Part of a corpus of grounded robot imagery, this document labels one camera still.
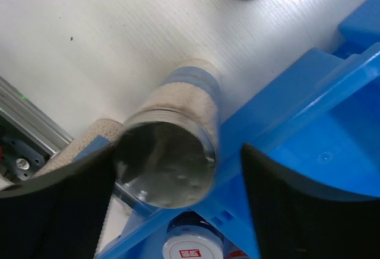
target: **can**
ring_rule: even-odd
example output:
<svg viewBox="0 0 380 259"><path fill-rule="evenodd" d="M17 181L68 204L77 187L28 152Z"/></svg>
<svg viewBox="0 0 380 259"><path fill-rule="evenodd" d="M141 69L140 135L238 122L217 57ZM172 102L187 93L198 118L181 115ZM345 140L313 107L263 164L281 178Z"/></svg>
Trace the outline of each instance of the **can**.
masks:
<svg viewBox="0 0 380 259"><path fill-rule="evenodd" d="M186 61L125 121L115 162L127 194L167 209L208 194L217 169L219 84L210 63Z"/></svg>
<svg viewBox="0 0 380 259"><path fill-rule="evenodd" d="M164 259L223 258L223 235L201 216L187 211L169 223Z"/></svg>
<svg viewBox="0 0 380 259"><path fill-rule="evenodd" d="M230 251L224 259L251 259L245 254L242 250L240 250L237 246L232 245Z"/></svg>

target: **hole in blue bin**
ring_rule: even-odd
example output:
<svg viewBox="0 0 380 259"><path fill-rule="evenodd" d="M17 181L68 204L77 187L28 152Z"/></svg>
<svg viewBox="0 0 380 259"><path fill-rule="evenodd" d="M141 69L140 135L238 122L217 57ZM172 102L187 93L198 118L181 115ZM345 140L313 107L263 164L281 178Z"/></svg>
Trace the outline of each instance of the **hole in blue bin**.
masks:
<svg viewBox="0 0 380 259"><path fill-rule="evenodd" d="M223 216L227 221L230 221L233 219L233 216L226 210L221 213L221 216Z"/></svg>
<svg viewBox="0 0 380 259"><path fill-rule="evenodd" d="M213 223L215 223L217 226L221 226L221 225L223 224L223 222L222 222L220 219L218 219L216 216L214 216L214 217L211 219L211 221L212 221Z"/></svg>

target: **screw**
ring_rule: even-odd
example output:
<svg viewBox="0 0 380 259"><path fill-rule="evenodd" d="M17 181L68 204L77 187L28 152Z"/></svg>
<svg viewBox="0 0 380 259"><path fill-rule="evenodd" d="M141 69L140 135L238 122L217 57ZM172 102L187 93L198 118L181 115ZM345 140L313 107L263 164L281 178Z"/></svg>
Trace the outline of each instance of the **screw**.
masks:
<svg viewBox="0 0 380 259"><path fill-rule="evenodd" d="M29 169L30 164L29 164L29 162L26 161L25 159L23 159L23 158L18 158L18 159L16 160L16 166L17 166L19 169L27 170L27 169Z"/></svg>

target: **red square label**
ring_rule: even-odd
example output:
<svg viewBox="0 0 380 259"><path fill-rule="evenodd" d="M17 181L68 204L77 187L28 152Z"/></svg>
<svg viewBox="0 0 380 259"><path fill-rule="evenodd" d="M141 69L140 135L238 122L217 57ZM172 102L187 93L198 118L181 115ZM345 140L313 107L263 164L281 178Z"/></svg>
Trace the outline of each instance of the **red square label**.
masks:
<svg viewBox="0 0 380 259"><path fill-rule="evenodd" d="M180 250L179 251L180 256L182 258L195 258L195 257L202 257L201 252L198 249L193 250Z"/></svg>

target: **blue plastic divider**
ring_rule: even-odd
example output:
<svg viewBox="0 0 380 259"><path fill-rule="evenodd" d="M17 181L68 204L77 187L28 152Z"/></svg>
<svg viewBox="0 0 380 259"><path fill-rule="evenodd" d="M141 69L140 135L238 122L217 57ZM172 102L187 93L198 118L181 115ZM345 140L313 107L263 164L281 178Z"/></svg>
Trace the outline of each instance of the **blue plastic divider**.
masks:
<svg viewBox="0 0 380 259"><path fill-rule="evenodd" d="M332 55L298 61L221 126L220 167L211 194L191 207L252 258L259 258L240 174L250 143L327 185L380 197L380 0L340 24L346 38ZM185 209L138 204L99 259L162 259L168 222Z"/></svg>

